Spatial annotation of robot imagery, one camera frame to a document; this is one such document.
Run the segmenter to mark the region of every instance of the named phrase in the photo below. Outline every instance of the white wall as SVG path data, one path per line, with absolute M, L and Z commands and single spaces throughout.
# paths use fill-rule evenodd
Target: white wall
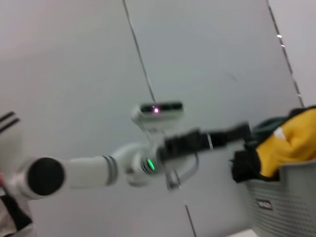
M 269 0 L 305 106 L 316 104 L 316 2 Z
M 299 105 L 264 1 L 128 7 L 154 93 L 184 101 L 184 129 L 254 124 Z M 144 139 L 129 112 L 150 97 L 121 1 L 2 0 L 0 39 L 0 97 L 23 120 L 28 155 L 108 154 Z M 120 180 L 32 201 L 39 236 L 191 237 L 183 200 L 199 237 L 245 228 L 231 155 L 202 155 L 199 173 L 171 194 L 163 178 L 145 189 Z

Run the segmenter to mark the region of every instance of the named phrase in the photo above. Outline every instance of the robotic arm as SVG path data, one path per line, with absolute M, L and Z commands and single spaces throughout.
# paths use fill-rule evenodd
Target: robotic arm
M 30 159 L 10 175 L 5 184 L 9 190 L 15 190 L 26 198 L 41 199 L 65 189 L 110 186 L 121 174 L 125 174 L 128 183 L 136 187 L 145 186 L 150 179 L 165 174 L 168 188 L 174 189 L 179 187 L 182 178 L 177 176 L 178 182 L 175 183 L 170 173 L 183 166 L 188 156 L 196 155 L 197 160 L 186 179 L 198 170 L 198 152 L 222 148 L 250 133 L 248 124 L 244 123 L 229 131 L 202 133 L 197 129 L 166 138 L 164 131 L 173 128 L 183 113 L 180 102 L 137 106 L 132 111 L 132 120 L 147 133 L 147 142 L 127 144 L 109 156 L 71 160 Z M 153 139 L 157 134 L 163 135 L 162 141 Z

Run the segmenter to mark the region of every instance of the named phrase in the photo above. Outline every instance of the basket label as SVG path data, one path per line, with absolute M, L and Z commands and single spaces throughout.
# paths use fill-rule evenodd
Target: basket label
M 265 209 L 265 210 L 269 210 L 272 211 L 272 205 L 271 202 L 268 200 L 261 200 L 261 199 L 257 199 L 258 205 L 261 209 Z

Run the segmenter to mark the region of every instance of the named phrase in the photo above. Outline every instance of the green led light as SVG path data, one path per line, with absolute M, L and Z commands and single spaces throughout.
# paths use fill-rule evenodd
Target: green led light
M 152 162 L 150 159 L 147 159 L 147 164 L 149 165 L 149 167 L 150 167 L 152 170 L 155 170 L 155 166 L 154 166 L 153 162 Z

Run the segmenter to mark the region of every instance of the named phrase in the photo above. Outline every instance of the plastic basket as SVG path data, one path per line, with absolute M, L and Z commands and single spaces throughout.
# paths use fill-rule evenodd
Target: plastic basket
M 259 237 L 316 237 L 316 161 L 282 166 L 280 182 L 241 187 Z

